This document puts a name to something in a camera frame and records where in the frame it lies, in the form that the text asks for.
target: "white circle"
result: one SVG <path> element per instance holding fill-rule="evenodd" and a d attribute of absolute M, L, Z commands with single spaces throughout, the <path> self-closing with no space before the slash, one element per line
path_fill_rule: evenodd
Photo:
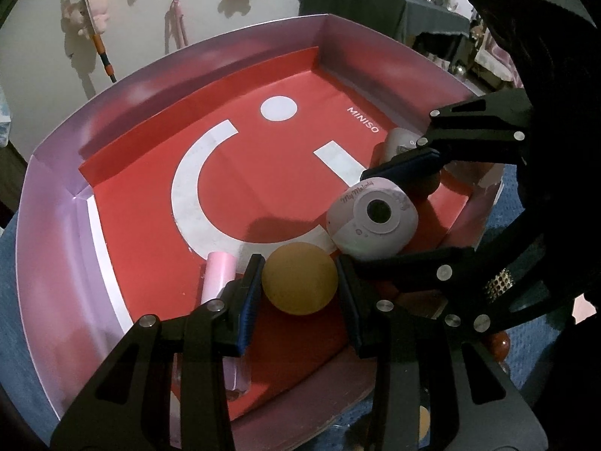
<path fill-rule="evenodd" d="M 271 97 L 266 99 L 261 105 L 261 115 L 272 122 L 282 122 L 293 117 L 298 107 L 292 98 Z"/>

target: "green tablecloth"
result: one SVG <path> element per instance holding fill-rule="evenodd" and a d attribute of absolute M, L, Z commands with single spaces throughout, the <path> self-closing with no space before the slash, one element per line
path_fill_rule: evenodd
<path fill-rule="evenodd" d="M 299 15 L 333 14 L 407 43 L 421 33 L 470 34 L 470 21 L 425 0 L 299 0 Z"/>

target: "orange ball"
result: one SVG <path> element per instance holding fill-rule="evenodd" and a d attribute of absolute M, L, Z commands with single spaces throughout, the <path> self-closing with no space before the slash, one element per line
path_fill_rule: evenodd
<path fill-rule="evenodd" d="M 277 248 L 265 262 L 263 291 L 282 312 L 309 315 L 330 303 L 338 289 L 338 272 L 323 249 L 306 242 Z"/>

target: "camera lens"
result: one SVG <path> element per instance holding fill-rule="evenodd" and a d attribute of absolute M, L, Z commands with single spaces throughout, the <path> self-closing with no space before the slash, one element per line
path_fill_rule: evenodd
<path fill-rule="evenodd" d="M 390 207 L 384 200 L 372 200 L 367 205 L 367 216 L 377 224 L 385 224 L 391 215 Z"/>

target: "brown sphere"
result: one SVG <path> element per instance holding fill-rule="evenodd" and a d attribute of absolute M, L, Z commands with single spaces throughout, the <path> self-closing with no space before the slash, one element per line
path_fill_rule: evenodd
<path fill-rule="evenodd" d="M 507 358 L 509 350 L 512 347 L 512 341 L 509 339 L 509 334 L 505 331 L 486 336 L 482 340 L 482 343 L 492 354 L 492 357 L 495 358 L 495 361 L 499 363 L 505 361 L 505 358 Z"/>
<path fill-rule="evenodd" d="M 292 242 L 273 251 L 261 280 L 269 301 L 291 315 L 320 311 L 338 289 L 338 272 L 332 258 L 306 242 Z"/>

